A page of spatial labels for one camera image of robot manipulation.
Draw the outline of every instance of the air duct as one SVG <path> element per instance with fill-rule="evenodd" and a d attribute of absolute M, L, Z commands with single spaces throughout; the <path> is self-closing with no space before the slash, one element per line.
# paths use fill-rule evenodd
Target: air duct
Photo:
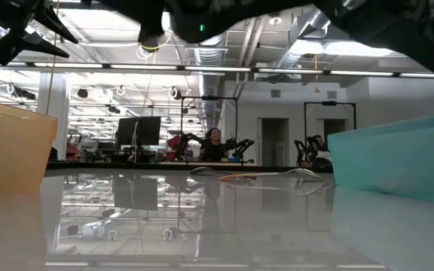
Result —
<path fill-rule="evenodd" d="M 224 51 L 220 48 L 224 43 L 223 35 L 210 38 L 200 45 L 203 49 L 194 50 L 195 61 L 198 65 L 219 66 L 224 58 Z M 217 96 L 220 77 L 218 75 L 199 75 L 199 91 L 201 96 Z M 219 125 L 219 116 L 222 103 L 220 101 L 202 101 L 201 112 L 205 115 L 207 129 Z"/>
<path fill-rule="evenodd" d="M 343 6 L 348 8 L 356 8 L 367 0 L 342 0 Z M 298 61 L 303 54 L 319 54 L 322 53 L 322 45 L 316 42 L 305 41 L 303 38 L 322 39 L 330 38 L 335 40 L 349 40 L 349 35 L 344 34 L 341 30 L 335 27 L 329 27 L 330 20 L 318 8 L 302 14 L 289 28 L 288 40 L 289 48 L 283 55 L 274 63 L 258 63 L 259 67 L 273 67 L 282 69 L 291 69 L 294 67 L 300 68 Z M 278 82 L 295 83 L 301 80 L 301 75 L 256 75 L 256 81 L 264 81 L 271 84 Z"/>

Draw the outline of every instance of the ceiling light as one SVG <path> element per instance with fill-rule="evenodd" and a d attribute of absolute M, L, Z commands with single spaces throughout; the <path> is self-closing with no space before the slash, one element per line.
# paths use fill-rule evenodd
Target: ceiling light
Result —
<path fill-rule="evenodd" d="M 88 90 L 81 88 L 80 90 L 78 90 L 78 97 L 86 99 L 88 98 Z"/>
<path fill-rule="evenodd" d="M 174 65 L 127 65 L 127 64 L 113 64 L 110 65 L 113 69 L 138 69 L 138 70 L 173 70 L 177 69 Z"/>
<path fill-rule="evenodd" d="M 279 17 L 279 14 L 276 14 L 269 19 L 269 24 L 272 26 L 277 26 L 278 24 L 281 24 L 282 22 L 283 22 L 283 19 L 281 19 Z"/>
<path fill-rule="evenodd" d="M 243 67 L 209 67 L 209 66 L 186 66 L 187 71 L 196 72 L 250 72 L 251 68 Z"/>
<path fill-rule="evenodd" d="M 123 95 L 125 95 L 125 89 L 124 89 L 124 86 L 123 86 L 123 85 L 120 85 L 120 86 L 117 88 L 117 95 L 119 95 L 119 96 L 123 96 Z"/>
<path fill-rule="evenodd" d="M 354 41 L 337 41 L 328 44 L 324 53 L 336 56 L 388 56 L 393 51 L 369 47 Z"/>
<path fill-rule="evenodd" d="M 36 67 L 53 67 L 53 63 L 35 63 Z M 100 69 L 102 64 L 96 63 L 54 63 L 55 68 L 82 68 L 82 69 Z"/>
<path fill-rule="evenodd" d="M 331 71 L 331 75 L 357 75 L 357 76 L 391 76 L 392 72 L 353 72 L 353 71 Z"/>
<path fill-rule="evenodd" d="M 174 98 L 175 100 L 180 100 L 182 98 L 182 93 L 180 90 L 177 90 L 175 87 L 169 90 L 169 97 Z"/>
<path fill-rule="evenodd" d="M 292 75 L 321 75 L 322 71 L 319 70 L 306 70 L 306 69 L 268 69 L 261 68 L 258 72 L 262 73 L 283 73 Z"/>
<path fill-rule="evenodd" d="M 434 78 L 434 74 L 430 73 L 402 73 L 399 77 L 403 78 Z"/>

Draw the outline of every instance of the computer monitor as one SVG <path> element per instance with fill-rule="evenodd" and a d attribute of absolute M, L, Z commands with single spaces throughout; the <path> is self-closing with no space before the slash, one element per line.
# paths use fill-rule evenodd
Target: computer monitor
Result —
<path fill-rule="evenodd" d="M 98 142 L 97 150 L 113 150 L 115 149 L 115 144 L 113 142 Z"/>
<path fill-rule="evenodd" d="M 118 131 L 115 136 L 117 146 L 133 144 L 133 132 L 137 121 L 137 129 L 139 129 L 137 135 L 140 136 L 140 145 L 158 145 L 161 117 L 127 117 L 118 121 Z"/>

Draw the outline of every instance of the ductwork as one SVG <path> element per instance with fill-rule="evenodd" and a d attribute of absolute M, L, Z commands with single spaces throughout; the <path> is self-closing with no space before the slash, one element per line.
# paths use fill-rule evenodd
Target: ductwork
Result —
<path fill-rule="evenodd" d="M 219 66 L 222 64 L 224 52 L 212 47 L 221 47 L 224 36 L 217 35 L 202 43 L 205 49 L 194 50 L 195 61 L 198 65 Z M 218 75 L 199 75 L 199 92 L 201 96 L 217 96 L 220 77 Z M 221 101 L 202 101 L 200 110 L 206 116 L 207 129 L 217 127 L 221 110 Z"/>
<path fill-rule="evenodd" d="M 356 8 L 360 4 L 362 4 L 366 0 L 343 0 L 343 6 L 349 8 Z M 296 67 L 302 55 L 296 53 L 299 51 L 299 44 L 302 41 L 302 38 L 329 38 L 329 30 L 332 29 L 333 35 L 336 36 L 336 39 L 347 40 L 349 36 L 344 34 L 342 31 L 336 28 L 330 28 L 331 21 L 328 17 L 318 8 L 314 8 L 313 10 L 307 12 L 306 14 L 302 14 L 299 18 L 294 20 L 291 27 L 289 28 L 289 48 L 286 50 L 283 55 L 274 63 L 270 65 L 266 63 L 259 63 L 258 66 L 272 66 L 273 68 L 281 68 L 281 69 L 291 69 Z M 278 82 L 286 82 L 286 83 L 295 83 L 301 80 L 300 75 L 257 75 L 255 77 L 256 81 L 264 81 L 271 84 L 276 84 Z"/>

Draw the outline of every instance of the doorway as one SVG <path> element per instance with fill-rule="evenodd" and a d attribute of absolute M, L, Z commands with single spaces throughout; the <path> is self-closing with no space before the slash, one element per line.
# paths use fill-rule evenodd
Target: doorway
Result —
<path fill-rule="evenodd" d="M 287 166 L 289 158 L 289 119 L 261 119 L 261 165 Z"/>
<path fill-rule="evenodd" d="M 324 121 L 324 140 L 328 141 L 328 136 L 346 132 L 346 120 L 325 119 Z"/>

